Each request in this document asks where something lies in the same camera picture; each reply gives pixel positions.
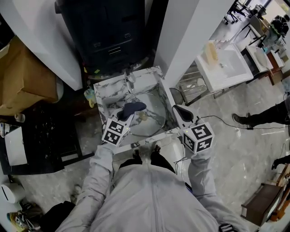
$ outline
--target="white sink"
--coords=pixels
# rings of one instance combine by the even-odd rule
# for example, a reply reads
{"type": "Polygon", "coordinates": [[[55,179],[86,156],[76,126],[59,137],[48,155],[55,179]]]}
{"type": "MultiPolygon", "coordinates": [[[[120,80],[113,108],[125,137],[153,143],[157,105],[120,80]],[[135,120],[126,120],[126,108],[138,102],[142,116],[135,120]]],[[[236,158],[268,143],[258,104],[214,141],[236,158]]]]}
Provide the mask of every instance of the white sink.
{"type": "Polygon", "coordinates": [[[229,44],[224,50],[217,49],[218,62],[209,66],[202,55],[195,62],[210,92],[253,79],[253,75],[235,44],[229,44]]]}

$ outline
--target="black cable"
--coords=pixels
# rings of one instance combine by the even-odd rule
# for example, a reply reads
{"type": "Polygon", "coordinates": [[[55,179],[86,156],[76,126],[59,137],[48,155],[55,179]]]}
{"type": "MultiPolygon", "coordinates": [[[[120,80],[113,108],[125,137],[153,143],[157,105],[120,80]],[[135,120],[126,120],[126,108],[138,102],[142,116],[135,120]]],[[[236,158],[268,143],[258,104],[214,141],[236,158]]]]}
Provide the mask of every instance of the black cable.
{"type": "Polygon", "coordinates": [[[182,162],[182,161],[185,161],[185,160],[188,160],[188,158],[186,158],[184,156],[184,151],[185,151],[185,146],[183,145],[183,152],[182,152],[182,158],[176,162],[173,162],[175,164],[175,174],[177,175],[177,170],[178,170],[178,163],[179,162],[182,162]]]}
{"type": "Polygon", "coordinates": [[[227,124],[223,119],[221,119],[220,117],[216,116],[216,115],[209,115],[209,116],[205,116],[205,117],[201,117],[201,118],[209,118],[209,117],[216,117],[218,118],[219,120],[221,120],[224,124],[226,124],[227,126],[230,126],[230,127],[234,127],[234,128],[239,128],[239,129],[243,129],[243,130],[260,130],[260,129],[264,129],[264,130],[269,130],[269,129],[283,129],[285,127],[270,127],[270,128],[242,128],[242,127],[238,127],[238,126],[232,126],[230,124],[227,124]]]}

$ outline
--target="sink basin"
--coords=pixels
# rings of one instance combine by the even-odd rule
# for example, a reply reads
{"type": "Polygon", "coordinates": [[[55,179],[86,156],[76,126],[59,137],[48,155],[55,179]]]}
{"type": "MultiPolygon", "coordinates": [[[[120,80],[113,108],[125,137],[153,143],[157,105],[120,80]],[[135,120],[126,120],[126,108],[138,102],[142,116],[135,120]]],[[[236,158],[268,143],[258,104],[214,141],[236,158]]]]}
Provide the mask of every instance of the sink basin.
{"type": "Polygon", "coordinates": [[[218,62],[214,66],[198,55],[195,62],[209,91],[216,92],[227,87],[253,79],[253,75],[235,44],[229,44],[224,50],[217,49],[218,62]]]}
{"type": "Polygon", "coordinates": [[[172,113],[175,103],[160,68],[142,69],[134,75],[135,94],[128,92],[124,75],[94,84],[103,124],[115,109],[123,107],[126,102],[134,100],[147,105],[147,109],[135,113],[130,125],[131,133],[121,142],[116,154],[177,135],[179,131],[172,113]]]}
{"type": "Polygon", "coordinates": [[[132,135],[151,137],[164,127],[166,110],[157,89],[134,94],[127,102],[142,102],[147,106],[145,110],[135,112],[130,125],[132,135]]]}

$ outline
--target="faucet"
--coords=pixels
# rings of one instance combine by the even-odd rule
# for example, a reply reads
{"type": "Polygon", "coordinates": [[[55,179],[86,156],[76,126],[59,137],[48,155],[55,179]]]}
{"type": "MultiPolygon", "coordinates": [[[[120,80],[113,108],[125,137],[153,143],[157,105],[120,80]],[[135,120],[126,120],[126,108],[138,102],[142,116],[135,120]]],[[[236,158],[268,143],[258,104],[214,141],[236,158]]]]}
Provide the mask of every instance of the faucet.
{"type": "Polygon", "coordinates": [[[127,85],[127,89],[128,89],[130,94],[133,94],[135,92],[134,83],[136,81],[136,77],[132,72],[132,68],[131,69],[126,68],[124,71],[124,76],[125,76],[125,82],[127,85]]]}

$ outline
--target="gray jacket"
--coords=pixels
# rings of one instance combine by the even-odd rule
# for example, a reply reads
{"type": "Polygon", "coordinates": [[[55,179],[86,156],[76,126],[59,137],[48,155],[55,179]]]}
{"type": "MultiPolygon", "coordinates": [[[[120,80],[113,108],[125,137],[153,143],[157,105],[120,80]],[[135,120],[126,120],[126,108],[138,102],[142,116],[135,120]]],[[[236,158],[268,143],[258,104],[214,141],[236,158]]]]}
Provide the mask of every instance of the gray jacket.
{"type": "Polygon", "coordinates": [[[218,232],[224,223],[248,231],[216,195],[209,153],[186,149],[193,195],[174,173],[144,162],[119,169],[111,183],[112,156],[109,145],[98,146],[76,207],[57,232],[218,232]]]}

